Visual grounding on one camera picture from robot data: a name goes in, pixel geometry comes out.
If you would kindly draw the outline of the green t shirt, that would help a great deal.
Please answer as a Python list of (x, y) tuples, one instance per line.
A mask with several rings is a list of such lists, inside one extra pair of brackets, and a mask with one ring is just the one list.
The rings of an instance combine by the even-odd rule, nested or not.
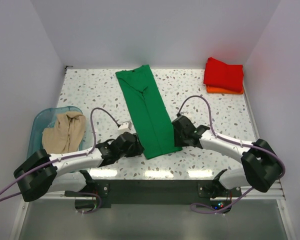
[(149, 65), (115, 73), (146, 159), (179, 152), (174, 128)]

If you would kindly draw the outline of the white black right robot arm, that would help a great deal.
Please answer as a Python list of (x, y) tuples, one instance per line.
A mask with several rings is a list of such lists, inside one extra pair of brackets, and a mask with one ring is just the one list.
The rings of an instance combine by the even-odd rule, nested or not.
[(228, 137), (205, 125), (196, 127), (184, 115), (178, 115), (172, 125), (175, 146), (214, 151), (241, 164), (239, 169), (221, 170), (202, 187), (213, 199), (240, 187), (266, 193), (285, 173), (283, 163), (263, 139), (251, 142)]

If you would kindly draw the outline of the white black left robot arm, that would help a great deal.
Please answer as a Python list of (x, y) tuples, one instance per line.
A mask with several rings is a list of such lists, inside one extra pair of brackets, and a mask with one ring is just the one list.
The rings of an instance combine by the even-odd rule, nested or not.
[(69, 191), (89, 196), (94, 184), (75, 172), (114, 164), (122, 157), (140, 156), (144, 152), (136, 133), (124, 132), (86, 150), (71, 153), (47, 153), (37, 150), (13, 173), (25, 202), (38, 200), (48, 192)]

